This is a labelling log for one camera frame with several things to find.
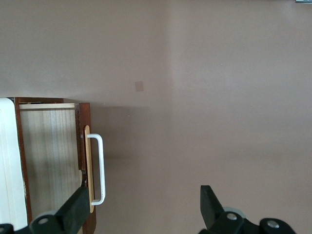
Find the white handle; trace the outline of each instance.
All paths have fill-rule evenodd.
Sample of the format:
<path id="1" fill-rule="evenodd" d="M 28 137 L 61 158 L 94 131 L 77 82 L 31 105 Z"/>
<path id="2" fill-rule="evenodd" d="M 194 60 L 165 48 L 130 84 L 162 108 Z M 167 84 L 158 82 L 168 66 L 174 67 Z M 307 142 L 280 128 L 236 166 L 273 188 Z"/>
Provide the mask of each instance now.
<path id="1" fill-rule="evenodd" d="M 103 140 L 99 134 L 88 134 L 88 138 L 95 138 L 98 142 L 98 158 L 99 158 L 99 176 L 101 184 L 101 199 L 93 200 L 91 205 L 97 206 L 103 203 L 106 192 L 105 192 L 105 172 L 104 172 L 104 149 L 103 149 Z"/>

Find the beige wall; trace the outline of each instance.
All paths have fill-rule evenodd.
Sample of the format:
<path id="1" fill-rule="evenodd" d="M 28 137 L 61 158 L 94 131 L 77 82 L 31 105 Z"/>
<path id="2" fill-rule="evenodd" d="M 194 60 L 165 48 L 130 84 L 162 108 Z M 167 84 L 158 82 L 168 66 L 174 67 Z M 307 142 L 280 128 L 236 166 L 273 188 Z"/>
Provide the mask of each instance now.
<path id="1" fill-rule="evenodd" d="M 196 234 L 201 184 L 254 223 L 310 233 L 311 11 L 293 0 L 4 0 L 0 96 L 91 103 L 106 147 L 97 234 Z"/>

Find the screw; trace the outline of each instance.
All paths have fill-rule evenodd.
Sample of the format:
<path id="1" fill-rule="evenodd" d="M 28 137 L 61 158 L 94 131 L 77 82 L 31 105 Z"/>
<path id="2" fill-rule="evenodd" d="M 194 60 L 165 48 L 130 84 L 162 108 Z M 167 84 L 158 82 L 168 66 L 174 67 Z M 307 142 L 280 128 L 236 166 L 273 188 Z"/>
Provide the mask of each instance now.
<path id="1" fill-rule="evenodd" d="M 47 218 L 42 218 L 41 220 L 38 221 L 38 224 L 44 224 L 48 222 L 48 219 Z"/>
<path id="2" fill-rule="evenodd" d="M 230 220 L 237 220 L 237 216 L 234 215 L 233 213 L 228 213 L 228 215 L 226 216 L 228 219 Z"/>
<path id="3" fill-rule="evenodd" d="M 268 221 L 268 225 L 269 225 L 271 228 L 279 228 L 278 223 L 276 223 L 276 222 L 273 221 L 273 220 L 269 220 L 269 221 Z"/>

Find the wooden edge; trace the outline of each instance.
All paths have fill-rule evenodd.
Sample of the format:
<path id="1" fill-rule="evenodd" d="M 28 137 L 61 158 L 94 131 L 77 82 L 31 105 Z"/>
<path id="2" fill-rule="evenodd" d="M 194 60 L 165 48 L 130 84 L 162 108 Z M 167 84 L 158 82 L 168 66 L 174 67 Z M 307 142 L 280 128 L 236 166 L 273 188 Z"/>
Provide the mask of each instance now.
<path id="1" fill-rule="evenodd" d="M 21 110 L 35 109 L 74 109 L 74 103 L 48 103 L 48 104 L 22 104 L 19 106 Z"/>
<path id="2" fill-rule="evenodd" d="M 89 103 L 75 104 L 75 115 L 76 115 L 76 131 L 77 131 L 78 166 L 80 170 L 87 171 L 84 127 L 86 125 L 89 125 L 91 129 L 90 104 Z M 83 224 L 82 227 L 83 234 L 93 234 L 96 229 L 96 224 L 97 224 L 96 207 L 94 207 L 93 213 L 90 213 L 88 219 Z"/>
<path id="3" fill-rule="evenodd" d="M 29 183 L 28 183 L 28 175 L 27 175 L 27 167 L 26 167 L 26 157 L 25 157 L 25 148 L 24 148 L 24 140 L 23 140 L 23 130 L 21 125 L 21 117 L 20 117 L 20 103 L 18 99 L 13 99 L 15 105 L 15 113 L 16 113 L 16 122 L 18 129 L 18 140 L 19 140 L 19 152 L 20 152 L 20 160 L 21 160 L 21 169 L 24 179 L 24 189 L 26 194 L 26 210 L 27 210 L 27 221 L 28 224 L 33 220 L 31 203 L 30 203 L 30 195 L 29 195 Z"/>
<path id="4" fill-rule="evenodd" d="M 14 100 L 19 104 L 24 103 L 64 103 L 63 98 L 54 97 L 14 97 Z"/>
<path id="5" fill-rule="evenodd" d="M 93 188 L 93 170 L 92 170 L 92 159 L 91 159 L 91 141 L 88 138 L 90 134 L 90 127 L 86 125 L 84 127 L 84 140 L 86 142 L 86 159 L 87 159 L 87 179 L 89 188 L 89 200 L 90 200 L 90 213 L 93 213 L 94 206 L 92 201 L 94 200 L 94 188 Z"/>

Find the wooden panel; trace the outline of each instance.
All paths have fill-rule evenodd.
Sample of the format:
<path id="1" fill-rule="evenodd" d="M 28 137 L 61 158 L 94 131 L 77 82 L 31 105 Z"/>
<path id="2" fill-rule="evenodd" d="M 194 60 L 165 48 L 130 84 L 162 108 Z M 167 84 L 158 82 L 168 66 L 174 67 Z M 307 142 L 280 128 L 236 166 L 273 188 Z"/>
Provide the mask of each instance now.
<path id="1" fill-rule="evenodd" d="M 23 104 L 20 105 L 21 110 L 34 110 L 34 109 L 64 109 L 64 108 L 75 108 L 74 103 L 52 103 L 52 104 Z"/>
<path id="2" fill-rule="evenodd" d="M 58 210 L 81 184 L 74 109 L 21 110 L 32 215 Z"/>
<path id="3" fill-rule="evenodd" d="M 54 97 L 14 97 L 16 103 L 64 103 L 63 98 Z"/>
<path id="4" fill-rule="evenodd" d="M 62 98 L 40 98 L 40 97 L 11 97 L 10 98 L 15 105 L 16 112 L 16 121 L 18 127 L 18 139 L 19 139 L 19 151 L 22 165 L 22 173 L 25 184 L 25 200 L 26 200 L 26 209 L 27 209 L 27 220 L 30 223 L 33 219 L 32 210 L 31 210 L 31 202 L 29 196 L 29 182 L 27 175 L 27 166 L 26 166 L 26 158 L 25 158 L 25 150 L 24 150 L 24 137 L 21 125 L 20 118 L 20 103 L 64 103 L 64 99 Z"/>
<path id="5" fill-rule="evenodd" d="M 90 104 L 89 103 L 77 104 L 75 111 L 76 111 L 76 127 L 77 127 L 78 163 L 79 168 L 81 170 L 87 171 L 84 127 L 86 125 L 89 125 L 91 131 Z M 83 234 L 93 234 L 96 228 L 96 224 L 97 224 L 96 208 L 94 207 L 93 213 L 90 213 L 88 219 L 83 225 Z"/>

